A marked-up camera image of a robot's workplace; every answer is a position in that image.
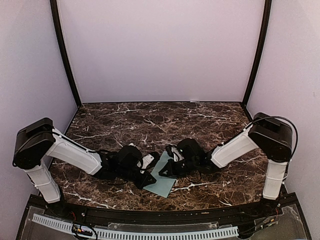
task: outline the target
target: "white wall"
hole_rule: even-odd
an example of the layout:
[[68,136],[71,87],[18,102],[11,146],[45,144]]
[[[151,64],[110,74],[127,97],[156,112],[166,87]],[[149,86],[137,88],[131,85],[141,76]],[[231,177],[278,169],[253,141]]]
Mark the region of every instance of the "white wall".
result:
[[286,186],[296,192],[313,239],[320,239],[320,1],[273,1],[249,101],[253,115],[292,120],[299,145]]
[[83,102],[242,101],[264,0],[60,0]]
[[43,117],[64,131],[76,111],[60,57],[50,2],[0,1],[0,239],[16,238],[30,193],[12,166],[16,134]]

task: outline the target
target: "marble tabletop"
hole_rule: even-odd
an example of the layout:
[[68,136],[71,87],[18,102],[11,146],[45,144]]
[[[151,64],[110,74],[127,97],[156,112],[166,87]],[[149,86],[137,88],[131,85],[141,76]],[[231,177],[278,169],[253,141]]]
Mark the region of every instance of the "marble tabletop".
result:
[[[160,154],[168,144],[193,138],[209,151],[232,138],[249,123],[235,102],[131,102],[83,104],[66,135],[83,146],[118,151],[133,143],[143,155]],[[136,211],[186,211],[235,206],[260,200],[267,157],[253,150],[199,183],[180,178],[168,198],[139,190],[131,182],[111,185],[68,163],[54,159],[51,175],[67,202]],[[194,174],[191,180],[198,179]]]

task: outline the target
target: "light green cloth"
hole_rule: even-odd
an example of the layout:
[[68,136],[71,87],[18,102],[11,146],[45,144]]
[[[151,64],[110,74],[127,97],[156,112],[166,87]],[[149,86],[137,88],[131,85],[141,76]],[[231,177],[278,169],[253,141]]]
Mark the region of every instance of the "light green cloth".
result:
[[164,151],[160,157],[160,160],[156,163],[151,175],[156,179],[155,184],[145,186],[143,189],[148,190],[154,194],[167,198],[172,186],[174,185],[176,179],[169,178],[165,176],[159,176],[159,171],[164,168],[167,164],[168,159],[170,159],[168,153]]

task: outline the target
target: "white slotted strip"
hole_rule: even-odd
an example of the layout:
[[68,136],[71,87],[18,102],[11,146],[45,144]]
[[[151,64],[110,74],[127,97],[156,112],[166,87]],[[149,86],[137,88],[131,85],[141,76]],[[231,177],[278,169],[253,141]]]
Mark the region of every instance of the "white slotted strip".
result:
[[[72,223],[53,219],[44,215],[34,214],[33,222],[57,231],[72,234]],[[146,233],[146,232],[124,232],[94,228],[100,240],[218,240],[238,236],[238,227],[227,227],[222,229],[179,232],[179,233]]]

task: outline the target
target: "robotic arm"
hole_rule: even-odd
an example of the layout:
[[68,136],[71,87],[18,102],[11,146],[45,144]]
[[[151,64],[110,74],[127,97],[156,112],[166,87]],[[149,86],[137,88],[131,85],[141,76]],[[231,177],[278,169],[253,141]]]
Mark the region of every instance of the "robotic arm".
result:
[[193,170],[214,173],[242,155],[260,148],[268,158],[263,198],[276,200],[288,163],[292,158],[292,128],[264,113],[254,116],[252,124],[207,155],[194,139],[184,139],[177,146],[167,146],[170,159],[159,172],[165,177],[185,177]]
[[119,152],[93,151],[55,129],[51,119],[43,118],[18,132],[12,164],[28,174],[49,204],[59,202],[62,192],[44,164],[45,155],[74,165],[102,180],[118,177],[134,182],[139,189],[156,182],[145,169],[159,160],[157,152],[143,157],[132,145],[124,146]]

